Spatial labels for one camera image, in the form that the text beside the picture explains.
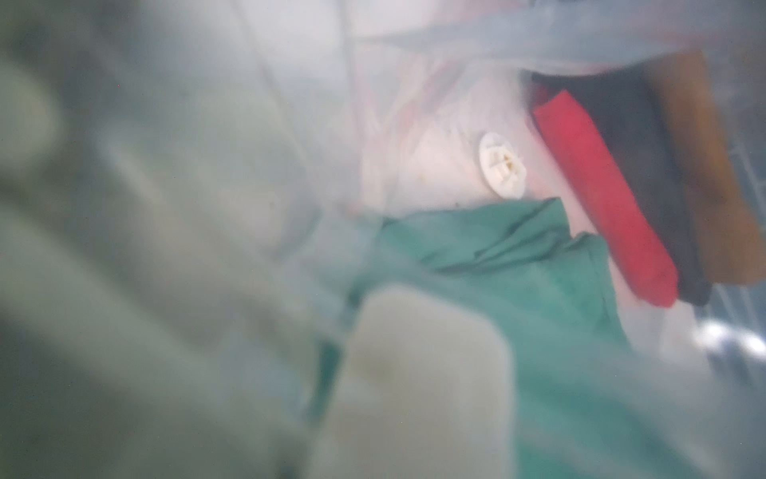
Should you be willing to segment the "dark green garment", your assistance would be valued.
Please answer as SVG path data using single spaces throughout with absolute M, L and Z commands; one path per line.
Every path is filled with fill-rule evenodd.
M 668 374 L 634 356 L 606 245 L 557 200 L 322 221 L 310 478 L 702 478 Z

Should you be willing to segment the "clear plastic vacuum bag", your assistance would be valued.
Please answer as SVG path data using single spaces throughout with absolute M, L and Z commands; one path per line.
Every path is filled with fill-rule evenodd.
M 310 478 L 324 220 L 559 201 L 606 245 L 634 356 L 668 374 L 707 468 L 765 474 L 765 396 L 730 345 L 628 287 L 542 139 L 534 75 L 760 44 L 752 1 L 5 1 L 1 474 Z M 478 147 L 522 156 L 503 199 Z

